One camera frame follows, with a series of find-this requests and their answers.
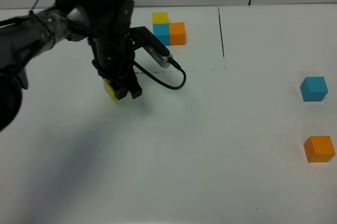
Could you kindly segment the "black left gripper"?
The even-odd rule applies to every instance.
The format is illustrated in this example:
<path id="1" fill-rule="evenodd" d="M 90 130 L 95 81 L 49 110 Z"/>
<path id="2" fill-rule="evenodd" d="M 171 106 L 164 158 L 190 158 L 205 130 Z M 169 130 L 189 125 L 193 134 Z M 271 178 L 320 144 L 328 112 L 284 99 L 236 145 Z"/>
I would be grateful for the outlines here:
<path id="1" fill-rule="evenodd" d="M 98 74 L 109 82 L 109 95 L 113 100 L 121 100 L 130 92 L 133 99 L 142 95 L 136 74 L 133 69 L 135 53 L 130 34 L 121 36 L 89 37 L 94 60 L 93 65 Z M 124 82 L 124 88 L 115 82 Z"/>

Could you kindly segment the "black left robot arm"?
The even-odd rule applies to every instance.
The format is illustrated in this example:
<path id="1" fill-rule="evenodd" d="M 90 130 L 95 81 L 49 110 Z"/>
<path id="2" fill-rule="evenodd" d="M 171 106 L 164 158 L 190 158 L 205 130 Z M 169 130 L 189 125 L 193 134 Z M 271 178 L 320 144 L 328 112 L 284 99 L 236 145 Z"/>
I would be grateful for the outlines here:
<path id="1" fill-rule="evenodd" d="M 56 0 L 40 12 L 1 21 L 1 128 L 17 116 L 28 88 L 26 65 L 57 43 L 88 39 L 98 74 L 122 85 L 133 74 L 127 37 L 133 0 Z"/>

